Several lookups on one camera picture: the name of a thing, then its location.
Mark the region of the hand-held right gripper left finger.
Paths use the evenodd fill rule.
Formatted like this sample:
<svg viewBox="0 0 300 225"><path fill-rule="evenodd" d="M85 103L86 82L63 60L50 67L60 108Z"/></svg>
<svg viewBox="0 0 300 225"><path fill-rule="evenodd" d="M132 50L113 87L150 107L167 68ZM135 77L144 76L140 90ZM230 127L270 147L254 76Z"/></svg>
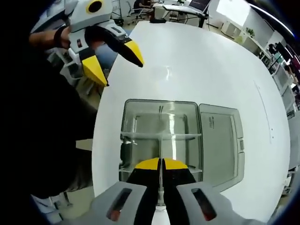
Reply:
<svg viewBox="0 0 300 225"><path fill-rule="evenodd" d="M91 204L95 225L150 225L159 197L161 159L138 163L126 182L118 181Z"/></svg>

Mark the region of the person's left hand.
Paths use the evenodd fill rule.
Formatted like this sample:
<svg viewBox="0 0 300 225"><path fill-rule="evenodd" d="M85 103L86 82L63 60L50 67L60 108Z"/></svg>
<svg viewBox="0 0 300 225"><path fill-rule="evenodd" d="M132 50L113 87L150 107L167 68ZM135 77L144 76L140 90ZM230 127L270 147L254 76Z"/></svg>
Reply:
<svg viewBox="0 0 300 225"><path fill-rule="evenodd" d="M61 46L65 49L68 49L70 47L69 34L70 27L65 27L60 36Z"/></svg>

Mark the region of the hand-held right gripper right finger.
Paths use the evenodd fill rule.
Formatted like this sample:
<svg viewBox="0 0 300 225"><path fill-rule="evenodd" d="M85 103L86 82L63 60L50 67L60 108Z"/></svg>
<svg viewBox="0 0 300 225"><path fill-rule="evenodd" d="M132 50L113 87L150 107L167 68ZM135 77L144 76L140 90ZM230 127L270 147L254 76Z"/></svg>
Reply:
<svg viewBox="0 0 300 225"><path fill-rule="evenodd" d="M163 159L164 203L172 225L236 225L230 202L203 182L187 165Z"/></svg>

